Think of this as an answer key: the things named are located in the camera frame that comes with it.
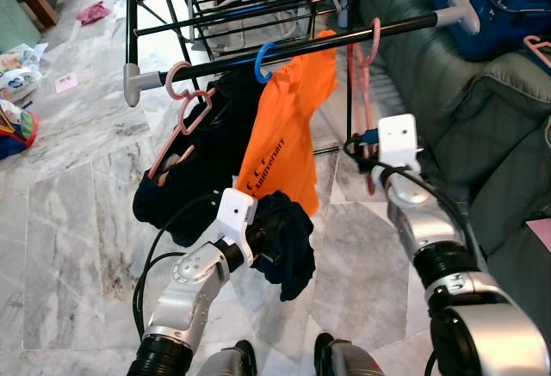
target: pink cloth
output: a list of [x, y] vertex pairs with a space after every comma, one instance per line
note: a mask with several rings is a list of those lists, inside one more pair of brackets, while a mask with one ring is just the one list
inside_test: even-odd
[[86, 8], [77, 15], [77, 19], [82, 22], [83, 25], [88, 25], [99, 21], [100, 19], [111, 13], [110, 9], [103, 6], [103, 1], [96, 4], [92, 4], [89, 8]]

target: orange t-shirt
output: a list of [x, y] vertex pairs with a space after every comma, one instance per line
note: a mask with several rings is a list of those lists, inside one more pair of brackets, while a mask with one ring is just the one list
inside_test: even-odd
[[295, 57], [274, 72], [258, 103], [237, 189], [258, 199], [280, 190], [308, 215], [316, 212], [310, 118], [336, 87], [337, 49]]

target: paper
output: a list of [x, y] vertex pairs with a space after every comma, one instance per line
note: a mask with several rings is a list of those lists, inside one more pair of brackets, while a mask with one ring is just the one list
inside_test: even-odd
[[526, 221], [526, 224], [551, 251], [551, 219], [534, 219]]
[[55, 81], [55, 92], [56, 94], [60, 94], [61, 92], [65, 92], [75, 86], [78, 86], [77, 75], [70, 73], [69, 75], [65, 75]]

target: gray sofa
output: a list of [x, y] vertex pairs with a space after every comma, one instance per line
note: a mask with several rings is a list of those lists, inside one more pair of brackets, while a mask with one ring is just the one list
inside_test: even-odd
[[[431, 0], [356, 1], [365, 24], [436, 9]], [[467, 202], [491, 273], [551, 348], [551, 254], [525, 224], [551, 216], [551, 78], [522, 51], [468, 62], [446, 29], [383, 38], [380, 54], [443, 180]]]

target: marble floor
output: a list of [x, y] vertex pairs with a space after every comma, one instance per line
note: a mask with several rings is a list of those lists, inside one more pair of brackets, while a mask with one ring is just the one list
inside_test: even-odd
[[[133, 217], [132, 199], [178, 105], [164, 89], [144, 92], [136, 108], [126, 105], [125, 0], [103, 0], [112, 14], [81, 27], [75, 14], [97, 1], [59, 0], [59, 25], [44, 33], [50, 44], [41, 62], [44, 80], [28, 98], [39, 136], [28, 151], [0, 162], [2, 376], [126, 374], [139, 346], [131, 298], [156, 230]], [[340, 58], [339, 89], [324, 109], [343, 137]], [[177, 60], [171, 32], [140, 42], [145, 71], [166, 70]], [[80, 85], [56, 95], [53, 81], [72, 71]], [[381, 113], [399, 109], [384, 65], [374, 71], [372, 95]], [[334, 142], [318, 114], [312, 128], [316, 146]], [[278, 286], [256, 270], [238, 270], [213, 303], [189, 374], [210, 354], [247, 338], [262, 375], [313, 376], [321, 330], [367, 349], [390, 376], [423, 374], [431, 351], [423, 289], [387, 221], [383, 197], [367, 194], [341, 153], [316, 156], [316, 167], [314, 278], [299, 298], [281, 303]], [[209, 228], [201, 240], [214, 233]], [[176, 247], [166, 236], [158, 251]], [[150, 273], [146, 315], [169, 268], [170, 261], [162, 262]]]

